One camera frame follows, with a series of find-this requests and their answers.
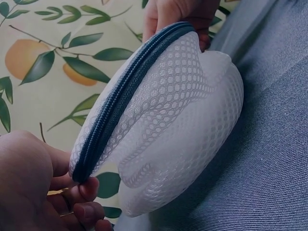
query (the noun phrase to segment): finger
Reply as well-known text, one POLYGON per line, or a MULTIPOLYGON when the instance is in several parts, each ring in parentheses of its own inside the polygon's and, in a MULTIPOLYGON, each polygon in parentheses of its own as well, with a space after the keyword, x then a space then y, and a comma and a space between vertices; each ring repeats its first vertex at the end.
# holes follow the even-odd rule
POLYGON ((72 212, 75 204, 93 201, 96 198, 98 187, 99 181, 97 178, 89 178, 82 185, 74 186, 59 194, 47 196, 47 200, 60 215, 68 214, 72 212))
POLYGON ((74 214, 87 230, 93 228, 97 221, 105 217, 103 207, 97 202, 76 204, 74 206, 74 214))
POLYGON ((66 173, 64 176, 52 178, 49 190, 58 191, 65 188, 72 188, 76 185, 77 183, 66 173))
POLYGON ((53 176, 59 177, 65 175, 69 170, 70 153, 55 149, 48 144, 44 143, 49 152, 52 162, 53 176))
POLYGON ((113 228, 110 221, 99 220, 95 225, 95 231, 113 231, 113 228))
POLYGON ((199 36, 199 46, 201 52, 204 52, 206 49, 209 48, 211 44, 210 37, 208 35, 208 30, 199 30, 197 31, 197 34, 199 36))
POLYGON ((86 231, 86 227, 79 222, 74 213, 67 214, 65 216, 61 216, 62 222, 70 231, 86 231))
POLYGON ((177 1, 158 1, 157 13, 158 21, 156 32, 182 19, 181 9, 177 1))
POLYGON ((157 28, 157 5, 155 0, 149 0, 145 7, 142 42, 152 37, 157 28))

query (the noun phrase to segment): mesh laundry bag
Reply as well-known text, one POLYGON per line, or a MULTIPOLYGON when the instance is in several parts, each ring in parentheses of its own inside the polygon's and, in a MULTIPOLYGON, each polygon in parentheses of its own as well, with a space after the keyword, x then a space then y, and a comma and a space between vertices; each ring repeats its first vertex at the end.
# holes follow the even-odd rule
POLYGON ((243 97, 228 55, 201 53, 189 23, 168 26, 99 96, 73 148, 70 174, 84 182, 114 162, 122 211, 130 217, 154 211, 204 170, 233 129, 243 97))

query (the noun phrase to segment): green leaf print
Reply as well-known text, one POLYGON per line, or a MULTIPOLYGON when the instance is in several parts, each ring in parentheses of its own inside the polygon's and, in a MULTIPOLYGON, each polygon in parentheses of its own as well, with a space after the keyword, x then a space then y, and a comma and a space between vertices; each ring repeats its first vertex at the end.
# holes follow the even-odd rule
POLYGON ((66 23, 72 23, 74 21, 77 21, 79 18, 81 18, 81 12, 73 7, 73 6, 63 6, 63 8, 65 10, 67 10, 68 12, 72 13, 72 16, 69 16, 65 19, 62 19, 61 21, 59 21, 59 24, 66 24, 66 23))
POLYGON ((94 43, 100 40, 102 36, 103 36, 103 33, 97 33, 97 34, 83 35, 83 36, 73 38, 69 44, 69 48, 94 43))
POLYGON ((58 126, 59 124, 67 121, 67 120, 73 120, 74 122, 76 122, 77 124, 79 124, 80 126, 83 125, 84 121, 86 120, 87 115, 76 115, 76 113, 80 113, 80 112, 84 112, 87 113, 87 110, 91 109, 97 98, 99 97, 99 94, 94 94, 91 95, 90 97, 88 97, 87 99, 85 99, 84 101, 82 101, 80 104, 78 104, 74 110, 71 112, 70 115, 68 115, 67 117, 65 117, 64 119, 60 120, 58 123, 56 123, 55 125, 53 125, 50 129, 48 129, 47 131, 51 130, 52 128, 58 126))
POLYGON ((107 21, 110 21, 110 18, 106 18, 106 17, 97 17, 97 18, 93 18, 89 21, 86 22, 87 26, 92 26, 92 25, 96 25, 96 24, 100 24, 100 23, 105 23, 107 21))
POLYGON ((3 17, 6 17, 9 15, 9 12, 10 12, 10 7, 9 7, 9 4, 7 2, 1 2, 0 3, 0 14, 3 16, 3 17))
POLYGON ((142 0, 142 8, 144 9, 149 0, 142 0))
POLYGON ((47 75, 52 68, 54 58, 54 51, 48 51, 40 54, 20 85, 34 82, 47 75))
POLYGON ((14 0, 14 2, 18 5, 28 5, 32 4, 34 2, 37 2, 38 0, 14 0))
POLYGON ((107 218, 118 218, 120 217, 122 211, 119 208, 114 208, 114 207, 106 207, 103 206, 104 208, 104 212, 105 212, 105 216, 107 218))
POLYGON ((110 16, 109 16, 108 14, 106 14, 105 12, 100 11, 100 10, 98 10, 98 9, 95 9, 95 8, 93 8, 93 7, 84 5, 84 6, 81 6, 80 8, 81 8, 81 10, 83 10, 84 12, 92 13, 92 14, 100 14, 100 15, 106 17, 106 18, 108 18, 108 17, 110 18, 110 16))
POLYGON ((7 132, 11 132, 11 117, 9 108, 3 98, 0 98, 0 121, 7 132))
POLYGON ((110 78, 96 67, 74 57, 63 57, 66 63, 78 74, 97 80, 103 83, 108 83, 110 78))
POLYGON ((78 123, 80 126, 84 124, 86 121, 87 115, 79 115, 79 116, 74 116, 72 117, 72 120, 78 123))
POLYGON ((35 11, 34 13, 36 13, 38 15, 50 15, 50 14, 53 14, 53 12, 50 12, 50 11, 35 11))
POLYGON ((211 25, 210 26, 213 26, 213 25, 216 25, 217 23, 221 22, 222 20, 218 17, 214 17, 213 18, 213 21, 211 22, 211 25))
POLYGON ((114 172, 104 172, 97 176, 100 181, 97 196, 100 198, 110 198, 116 195, 119 191, 121 178, 119 174, 114 172))
POLYGON ((67 35, 65 35, 64 37, 63 37, 63 39, 61 40, 61 45, 62 46, 64 46, 68 41, 69 41, 69 39, 71 38, 71 32, 69 32, 67 35))
POLYGON ((123 48, 108 48, 93 56, 94 59, 101 61, 126 60, 133 54, 132 51, 123 48))
MULTIPOLYGON (((51 16, 51 17, 47 17, 47 18, 43 18, 43 20, 45 20, 45 21, 56 20, 56 19, 63 16, 62 10, 59 9, 58 7, 49 6, 49 7, 47 7, 47 9, 54 11, 54 12, 52 12, 52 14, 56 13, 56 15, 51 16)), ((35 13, 38 14, 38 15, 46 15, 46 13, 43 13, 43 12, 46 12, 46 11, 38 11, 38 12, 35 12, 35 13)))
POLYGON ((16 18, 18 17, 19 15, 21 14, 24 14, 24 13, 28 13, 29 11, 28 10, 17 10, 17 11, 14 11, 12 14, 10 14, 9 16, 7 16, 6 18, 7 19, 11 19, 11 18, 16 18))
POLYGON ((78 104, 75 107, 75 109, 73 110, 71 115, 73 115, 77 112, 82 112, 82 111, 91 109, 94 106, 98 97, 99 97, 99 94, 94 94, 94 95, 88 97, 87 99, 85 99, 84 101, 82 101, 80 104, 78 104))
POLYGON ((0 78, 0 91, 5 91, 6 98, 13 104, 13 86, 10 77, 0 78))

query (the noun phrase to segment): denim fabric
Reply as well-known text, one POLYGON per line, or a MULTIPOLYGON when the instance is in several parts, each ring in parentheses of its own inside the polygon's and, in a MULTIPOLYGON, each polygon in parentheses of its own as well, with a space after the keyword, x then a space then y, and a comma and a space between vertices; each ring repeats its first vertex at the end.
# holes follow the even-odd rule
POLYGON ((236 127, 138 231, 308 230, 308 1, 276 1, 234 61, 245 91, 236 127))

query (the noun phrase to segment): zipper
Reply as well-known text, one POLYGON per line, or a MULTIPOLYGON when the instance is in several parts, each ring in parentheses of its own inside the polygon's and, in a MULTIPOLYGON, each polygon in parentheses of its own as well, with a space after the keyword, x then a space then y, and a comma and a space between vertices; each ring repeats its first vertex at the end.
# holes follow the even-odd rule
POLYGON ((83 144, 72 176, 74 181, 83 183, 92 174, 114 128, 152 64, 172 42, 192 31, 194 28, 187 22, 172 24, 152 36, 136 54, 107 96, 83 144))

